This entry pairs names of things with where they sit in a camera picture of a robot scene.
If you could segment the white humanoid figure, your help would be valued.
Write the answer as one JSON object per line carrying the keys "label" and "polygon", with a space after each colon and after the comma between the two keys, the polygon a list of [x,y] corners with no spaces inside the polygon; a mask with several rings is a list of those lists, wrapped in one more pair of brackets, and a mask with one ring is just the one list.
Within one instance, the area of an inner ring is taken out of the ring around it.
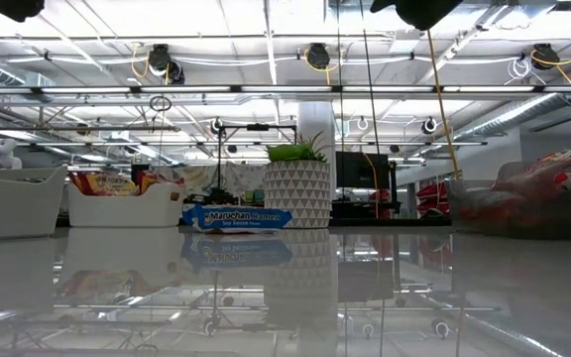
{"label": "white humanoid figure", "polygon": [[21,170],[22,160],[14,156],[17,142],[14,139],[0,139],[0,170]]}

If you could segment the white building column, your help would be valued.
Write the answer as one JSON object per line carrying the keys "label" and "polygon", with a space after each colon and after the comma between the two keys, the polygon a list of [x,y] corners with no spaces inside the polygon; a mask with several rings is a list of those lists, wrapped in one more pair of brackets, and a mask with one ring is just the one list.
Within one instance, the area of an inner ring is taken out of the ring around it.
{"label": "white building column", "polygon": [[316,138],[314,148],[321,150],[328,164],[335,164],[335,118],[331,102],[300,102],[297,133],[305,140]]}

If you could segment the long ceiling light strip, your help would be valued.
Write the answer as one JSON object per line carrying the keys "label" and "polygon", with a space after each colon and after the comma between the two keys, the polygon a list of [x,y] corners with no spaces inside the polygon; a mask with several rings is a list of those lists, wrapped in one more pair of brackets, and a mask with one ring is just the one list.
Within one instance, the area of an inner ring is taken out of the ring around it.
{"label": "long ceiling light strip", "polygon": [[[41,147],[106,147],[106,146],[203,146],[214,147],[219,146],[218,142],[40,142],[40,143],[25,143],[28,146],[41,146]],[[225,142],[223,145],[237,145],[237,146],[276,146],[281,144],[292,144],[289,142],[262,142],[262,141],[242,141],[242,142]],[[399,147],[422,147],[422,146],[444,146],[443,142],[345,142],[347,146],[399,146]],[[488,142],[453,142],[454,147],[464,146],[487,146]]]}
{"label": "long ceiling light strip", "polygon": [[571,85],[180,85],[0,87],[1,95],[22,94],[178,94],[178,93],[571,93]]}

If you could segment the black computer monitor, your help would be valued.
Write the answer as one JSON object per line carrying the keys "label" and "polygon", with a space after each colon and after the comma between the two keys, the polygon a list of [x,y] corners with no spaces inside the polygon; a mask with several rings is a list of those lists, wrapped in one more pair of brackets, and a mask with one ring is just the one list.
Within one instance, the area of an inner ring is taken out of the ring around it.
{"label": "black computer monitor", "polygon": [[387,155],[336,152],[335,156],[337,187],[390,187],[390,162]]}

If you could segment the red background object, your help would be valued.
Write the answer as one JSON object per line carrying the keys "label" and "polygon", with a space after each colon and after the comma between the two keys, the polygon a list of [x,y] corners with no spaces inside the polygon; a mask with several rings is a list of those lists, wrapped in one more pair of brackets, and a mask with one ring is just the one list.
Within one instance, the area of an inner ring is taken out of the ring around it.
{"label": "red background object", "polygon": [[416,194],[416,197],[419,200],[416,209],[420,216],[426,216],[431,213],[441,214],[444,217],[450,216],[450,205],[444,181],[422,188]]}

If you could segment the white bin with cutaway side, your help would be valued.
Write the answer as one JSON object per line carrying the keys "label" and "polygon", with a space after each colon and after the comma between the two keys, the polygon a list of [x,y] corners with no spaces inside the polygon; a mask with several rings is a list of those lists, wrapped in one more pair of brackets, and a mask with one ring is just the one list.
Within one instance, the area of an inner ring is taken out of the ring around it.
{"label": "white bin with cutaway side", "polygon": [[66,167],[0,171],[0,238],[54,233]]}

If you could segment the grey plastic bin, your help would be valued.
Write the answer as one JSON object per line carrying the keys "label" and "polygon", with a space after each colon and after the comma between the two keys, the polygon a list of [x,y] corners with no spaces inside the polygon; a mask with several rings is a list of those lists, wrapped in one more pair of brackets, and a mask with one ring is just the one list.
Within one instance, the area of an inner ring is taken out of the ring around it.
{"label": "grey plastic bin", "polygon": [[496,181],[522,174],[530,163],[507,163],[494,180],[449,180],[453,226],[460,231],[510,238],[571,240],[571,191],[543,198],[492,190]]}

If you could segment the black rectangular box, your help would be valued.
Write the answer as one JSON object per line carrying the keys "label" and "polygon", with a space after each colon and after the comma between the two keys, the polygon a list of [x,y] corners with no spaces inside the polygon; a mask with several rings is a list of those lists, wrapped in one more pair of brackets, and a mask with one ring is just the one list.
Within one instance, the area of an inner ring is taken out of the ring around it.
{"label": "black rectangular box", "polygon": [[143,176],[150,170],[149,164],[132,164],[131,165],[131,180],[135,185],[140,185]]}

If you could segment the green plant in triangle-patterned pot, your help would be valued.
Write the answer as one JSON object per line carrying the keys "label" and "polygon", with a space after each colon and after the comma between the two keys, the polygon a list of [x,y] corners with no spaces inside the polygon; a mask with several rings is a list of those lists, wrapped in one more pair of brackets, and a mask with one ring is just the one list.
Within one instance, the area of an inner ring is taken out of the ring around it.
{"label": "green plant in triangle-patterned pot", "polygon": [[268,146],[265,207],[288,211],[289,229],[324,229],[331,212],[331,165],[320,145],[322,133],[295,136],[293,144]]}

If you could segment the light patterned backdrop cloth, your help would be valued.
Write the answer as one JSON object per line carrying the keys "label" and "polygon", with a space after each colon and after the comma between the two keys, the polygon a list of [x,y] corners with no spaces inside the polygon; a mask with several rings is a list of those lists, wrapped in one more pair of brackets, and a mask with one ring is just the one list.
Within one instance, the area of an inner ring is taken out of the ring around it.
{"label": "light patterned backdrop cloth", "polygon": [[251,166],[225,163],[220,167],[184,166],[184,167],[154,167],[156,174],[165,179],[180,179],[183,181],[183,196],[191,194],[206,195],[214,188],[240,197],[247,191],[263,190],[265,188],[264,166]]}

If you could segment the blue soy sauce noodle pack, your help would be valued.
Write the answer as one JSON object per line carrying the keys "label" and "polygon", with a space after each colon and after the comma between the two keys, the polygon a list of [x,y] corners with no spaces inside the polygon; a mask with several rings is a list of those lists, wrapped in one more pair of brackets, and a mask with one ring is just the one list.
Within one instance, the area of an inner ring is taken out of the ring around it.
{"label": "blue soy sauce noodle pack", "polygon": [[264,233],[284,229],[292,215],[273,208],[195,204],[183,211],[182,220],[203,233]]}

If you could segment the black background rig frame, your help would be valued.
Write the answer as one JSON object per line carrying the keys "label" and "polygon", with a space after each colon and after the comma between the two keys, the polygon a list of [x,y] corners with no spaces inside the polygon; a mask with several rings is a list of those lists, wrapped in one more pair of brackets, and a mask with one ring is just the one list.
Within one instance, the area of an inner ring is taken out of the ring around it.
{"label": "black background rig frame", "polygon": [[[226,160],[226,158],[224,157],[225,154],[235,154],[237,149],[239,149],[240,147],[246,147],[246,146],[237,146],[237,145],[223,145],[223,143],[229,142],[230,139],[232,138],[232,136],[237,131],[242,130],[242,129],[244,129],[246,131],[254,131],[254,132],[267,132],[270,130],[277,130],[279,132],[279,131],[283,131],[286,129],[290,129],[293,132],[293,135],[290,136],[290,138],[297,141],[297,138],[296,138],[297,130],[296,130],[295,125],[275,125],[275,124],[270,125],[270,124],[263,124],[263,123],[252,123],[252,124],[247,124],[247,125],[224,125],[224,124],[222,124],[220,132],[217,135],[215,135],[216,141],[212,141],[212,142],[218,142],[220,144],[219,146],[214,146],[216,148],[216,151],[213,152],[213,158],[215,160],[215,165],[217,167],[220,167],[222,164],[225,164],[225,163],[247,165],[247,163],[249,162],[249,158],[237,157],[237,158],[234,158],[232,161],[230,161],[230,160]],[[262,147],[266,147],[266,146],[251,146],[251,147],[254,147],[255,149],[257,149],[257,148],[261,149]],[[206,195],[191,194],[188,198],[184,197],[183,203],[184,204],[202,203],[204,200],[208,201],[209,197],[212,194],[214,194],[217,198],[222,198],[224,203],[226,203],[226,202],[236,203],[237,199],[239,198],[239,197],[234,196],[232,193],[226,192],[225,190],[223,190],[221,188],[214,188],[211,190],[210,193],[207,193]]]}

